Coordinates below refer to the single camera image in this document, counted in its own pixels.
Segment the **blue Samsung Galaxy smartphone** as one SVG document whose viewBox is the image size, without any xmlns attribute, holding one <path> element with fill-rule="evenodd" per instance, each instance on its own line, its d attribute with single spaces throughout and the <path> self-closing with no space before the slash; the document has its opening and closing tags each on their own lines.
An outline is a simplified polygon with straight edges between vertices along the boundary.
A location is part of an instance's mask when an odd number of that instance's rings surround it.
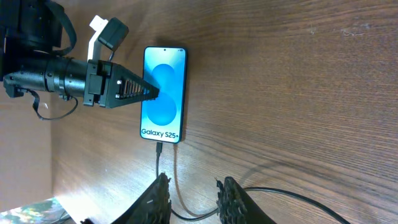
<svg viewBox="0 0 398 224">
<path fill-rule="evenodd" d="M 176 144 L 182 139 L 187 51 L 178 47 L 146 47 L 143 79 L 159 89 L 154 100 L 141 104 L 140 135 Z"/>
</svg>

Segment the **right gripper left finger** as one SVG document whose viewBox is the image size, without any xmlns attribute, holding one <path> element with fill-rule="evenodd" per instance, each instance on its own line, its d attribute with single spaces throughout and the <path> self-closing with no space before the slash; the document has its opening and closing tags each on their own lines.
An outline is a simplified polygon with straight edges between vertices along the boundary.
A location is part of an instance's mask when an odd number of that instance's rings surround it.
<svg viewBox="0 0 398 224">
<path fill-rule="evenodd" d="M 165 173 L 111 224 L 169 224 L 172 202 L 169 194 L 170 179 Z"/>
</svg>

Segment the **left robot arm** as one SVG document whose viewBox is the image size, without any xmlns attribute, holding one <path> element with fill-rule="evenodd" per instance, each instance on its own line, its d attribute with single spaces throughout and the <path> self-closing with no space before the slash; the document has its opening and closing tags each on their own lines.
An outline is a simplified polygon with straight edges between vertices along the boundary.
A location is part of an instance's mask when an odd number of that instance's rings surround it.
<svg viewBox="0 0 398 224">
<path fill-rule="evenodd" d="M 158 97 L 159 89 L 122 65 L 101 60 L 101 46 L 115 52 L 129 32 L 112 18 L 97 32 L 89 58 L 68 56 L 77 37 L 55 1 L 1 1 L 1 82 L 11 98 L 28 91 L 82 97 L 86 106 L 115 108 Z"/>
</svg>

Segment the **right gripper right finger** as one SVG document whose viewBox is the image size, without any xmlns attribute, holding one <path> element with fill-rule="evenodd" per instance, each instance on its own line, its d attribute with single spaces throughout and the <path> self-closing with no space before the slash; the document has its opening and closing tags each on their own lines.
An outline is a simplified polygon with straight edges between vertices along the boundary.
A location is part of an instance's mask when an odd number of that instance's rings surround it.
<svg viewBox="0 0 398 224">
<path fill-rule="evenodd" d="M 232 178 L 217 180 L 217 214 L 222 224 L 276 224 Z"/>
</svg>

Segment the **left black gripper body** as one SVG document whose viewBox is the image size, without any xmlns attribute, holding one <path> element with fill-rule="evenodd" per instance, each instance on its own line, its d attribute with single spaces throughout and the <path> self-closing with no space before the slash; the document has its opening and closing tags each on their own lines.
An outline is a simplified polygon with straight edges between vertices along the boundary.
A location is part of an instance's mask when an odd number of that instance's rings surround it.
<svg viewBox="0 0 398 224">
<path fill-rule="evenodd" d="M 82 97 L 84 104 L 108 106 L 112 63 L 104 60 L 87 62 L 66 57 L 43 60 L 44 90 L 61 95 Z"/>
</svg>

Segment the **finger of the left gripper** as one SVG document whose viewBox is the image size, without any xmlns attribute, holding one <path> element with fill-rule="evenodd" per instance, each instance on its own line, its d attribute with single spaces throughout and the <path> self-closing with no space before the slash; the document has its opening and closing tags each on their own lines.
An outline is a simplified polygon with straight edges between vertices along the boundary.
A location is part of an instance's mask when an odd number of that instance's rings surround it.
<svg viewBox="0 0 398 224">
<path fill-rule="evenodd" d="M 104 75 L 104 91 L 99 98 L 103 108 L 116 108 L 132 103 L 153 100 L 159 89 L 122 65 L 100 61 Z"/>
</svg>

